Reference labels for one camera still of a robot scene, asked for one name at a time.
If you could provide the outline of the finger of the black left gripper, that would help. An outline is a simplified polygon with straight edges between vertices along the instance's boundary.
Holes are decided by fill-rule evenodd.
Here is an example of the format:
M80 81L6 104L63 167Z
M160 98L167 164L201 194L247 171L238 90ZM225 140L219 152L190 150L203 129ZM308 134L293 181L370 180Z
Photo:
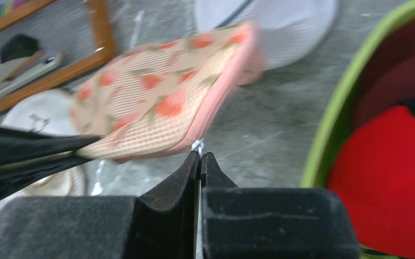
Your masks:
M99 140L97 135L56 137L0 127L0 161L26 161L76 151Z
M73 153L49 155L21 161L0 160L0 200L15 192L64 170L91 160Z

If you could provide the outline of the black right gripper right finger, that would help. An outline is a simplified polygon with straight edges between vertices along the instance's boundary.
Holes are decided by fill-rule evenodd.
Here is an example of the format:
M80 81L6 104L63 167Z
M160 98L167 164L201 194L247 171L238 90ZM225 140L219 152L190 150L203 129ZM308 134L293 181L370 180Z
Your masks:
M359 258L344 204L324 188L240 188L206 153L200 166L204 258Z

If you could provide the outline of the floral mesh bra laundry bag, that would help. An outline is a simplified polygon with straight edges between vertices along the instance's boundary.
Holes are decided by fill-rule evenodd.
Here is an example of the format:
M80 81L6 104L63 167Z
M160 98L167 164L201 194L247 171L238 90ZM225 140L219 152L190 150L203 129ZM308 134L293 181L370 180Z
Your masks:
M126 161L191 150L226 98L261 76L258 35L242 22L117 56L73 95L75 131L100 137L77 154Z

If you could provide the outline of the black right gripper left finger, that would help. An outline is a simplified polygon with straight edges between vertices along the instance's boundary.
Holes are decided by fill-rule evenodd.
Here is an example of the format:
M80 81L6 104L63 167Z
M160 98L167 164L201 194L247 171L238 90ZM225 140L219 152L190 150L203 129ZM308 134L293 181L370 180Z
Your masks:
M194 258L199 154L141 196L22 197L0 211L0 258Z

